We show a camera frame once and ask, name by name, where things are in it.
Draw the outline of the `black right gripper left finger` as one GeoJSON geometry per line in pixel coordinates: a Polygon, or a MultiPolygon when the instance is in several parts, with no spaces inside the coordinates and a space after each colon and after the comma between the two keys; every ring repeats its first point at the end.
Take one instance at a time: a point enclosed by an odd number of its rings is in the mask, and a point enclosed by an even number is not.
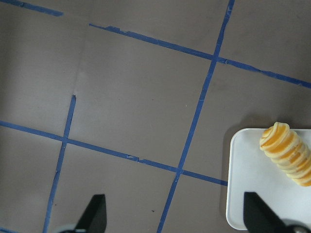
{"type": "Polygon", "coordinates": [[[76,233],[104,233],[107,226],[105,194],[93,195],[77,225],[76,233]]]}

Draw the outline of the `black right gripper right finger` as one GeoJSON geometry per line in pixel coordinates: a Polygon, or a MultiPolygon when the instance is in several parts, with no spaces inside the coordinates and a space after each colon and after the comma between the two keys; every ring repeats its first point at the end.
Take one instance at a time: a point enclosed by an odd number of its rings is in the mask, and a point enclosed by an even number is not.
{"type": "Polygon", "coordinates": [[[250,233],[292,232],[256,192],[244,193],[243,221],[250,233]]]}

